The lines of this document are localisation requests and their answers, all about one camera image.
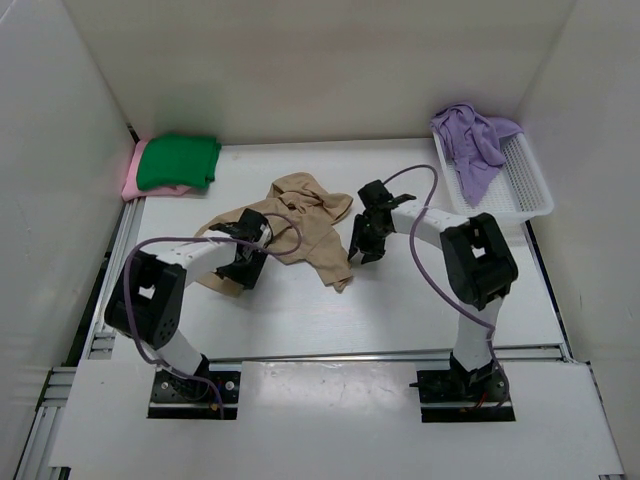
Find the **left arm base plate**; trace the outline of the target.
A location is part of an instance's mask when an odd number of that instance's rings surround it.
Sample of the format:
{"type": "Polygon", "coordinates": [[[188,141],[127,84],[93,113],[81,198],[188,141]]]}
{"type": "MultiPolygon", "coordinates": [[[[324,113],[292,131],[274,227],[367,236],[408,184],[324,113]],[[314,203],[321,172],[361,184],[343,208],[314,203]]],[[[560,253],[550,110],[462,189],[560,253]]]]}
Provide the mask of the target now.
{"type": "Polygon", "coordinates": [[[209,379],[221,395],[223,410],[214,392],[202,382],[186,380],[158,369],[152,383],[147,417],[172,420],[226,420],[238,415],[241,365],[211,363],[209,379]]]}

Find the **beige t shirt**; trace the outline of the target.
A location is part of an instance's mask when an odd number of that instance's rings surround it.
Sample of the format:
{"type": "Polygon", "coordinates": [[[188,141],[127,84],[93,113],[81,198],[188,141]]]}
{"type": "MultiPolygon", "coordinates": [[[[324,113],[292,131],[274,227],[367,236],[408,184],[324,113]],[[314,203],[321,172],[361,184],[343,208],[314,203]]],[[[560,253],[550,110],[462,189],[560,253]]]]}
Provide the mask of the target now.
{"type": "Polygon", "coordinates": [[[266,198],[247,207],[268,218],[273,233],[269,248],[281,254],[281,263],[306,262],[324,285],[341,293],[352,272],[334,225],[352,203],[350,195],[329,193],[311,174],[298,172],[273,181],[266,198]]]}

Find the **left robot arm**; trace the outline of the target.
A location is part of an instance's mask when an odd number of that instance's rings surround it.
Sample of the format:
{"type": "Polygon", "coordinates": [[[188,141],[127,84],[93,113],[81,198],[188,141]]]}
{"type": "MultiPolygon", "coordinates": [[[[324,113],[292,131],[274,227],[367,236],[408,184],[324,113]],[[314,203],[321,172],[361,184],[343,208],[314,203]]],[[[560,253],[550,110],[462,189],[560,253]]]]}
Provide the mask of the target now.
{"type": "Polygon", "coordinates": [[[186,287],[206,273],[221,273],[251,288],[266,260],[271,233],[159,237],[139,244],[125,260],[104,311],[107,325],[133,340],[143,360],[175,378],[190,401],[221,403],[209,360],[179,329],[186,287]]]}

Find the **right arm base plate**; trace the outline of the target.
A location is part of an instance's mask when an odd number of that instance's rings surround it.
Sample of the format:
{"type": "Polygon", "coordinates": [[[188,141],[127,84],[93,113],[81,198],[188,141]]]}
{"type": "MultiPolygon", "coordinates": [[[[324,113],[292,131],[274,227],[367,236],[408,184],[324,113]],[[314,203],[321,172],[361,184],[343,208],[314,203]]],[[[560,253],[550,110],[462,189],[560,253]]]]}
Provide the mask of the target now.
{"type": "Polygon", "coordinates": [[[469,389],[452,370],[419,370],[409,384],[418,392],[423,423],[504,423],[516,416],[505,399],[506,382],[496,372],[469,389]]]}

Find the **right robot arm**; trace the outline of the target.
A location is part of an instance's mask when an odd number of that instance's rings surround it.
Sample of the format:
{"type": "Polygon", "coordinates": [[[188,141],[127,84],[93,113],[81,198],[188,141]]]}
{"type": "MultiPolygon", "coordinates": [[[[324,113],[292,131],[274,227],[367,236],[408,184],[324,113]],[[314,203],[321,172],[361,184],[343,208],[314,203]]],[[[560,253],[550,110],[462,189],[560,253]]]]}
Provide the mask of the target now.
{"type": "Polygon", "coordinates": [[[415,262],[419,261],[418,240],[442,252],[454,298],[436,284],[425,267],[418,270],[459,313],[449,387],[458,398],[470,400],[498,369],[493,336],[503,300],[518,278],[518,267],[502,230],[488,213],[464,217],[415,203],[394,209],[371,208],[355,216],[348,257],[359,254],[363,264],[382,259],[391,234],[409,238],[415,262]]]}

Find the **green t shirt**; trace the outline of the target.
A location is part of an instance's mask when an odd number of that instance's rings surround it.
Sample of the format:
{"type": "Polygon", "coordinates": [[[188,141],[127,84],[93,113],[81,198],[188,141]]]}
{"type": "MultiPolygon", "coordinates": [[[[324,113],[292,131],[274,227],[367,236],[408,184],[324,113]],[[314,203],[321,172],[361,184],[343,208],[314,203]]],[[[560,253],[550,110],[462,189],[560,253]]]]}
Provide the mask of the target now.
{"type": "Polygon", "coordinates": [[[166,134],[143,148],[136,173],[139,190],[186,186],[206,189],[215,180],[221,144],[215,137],[166,134]]]}

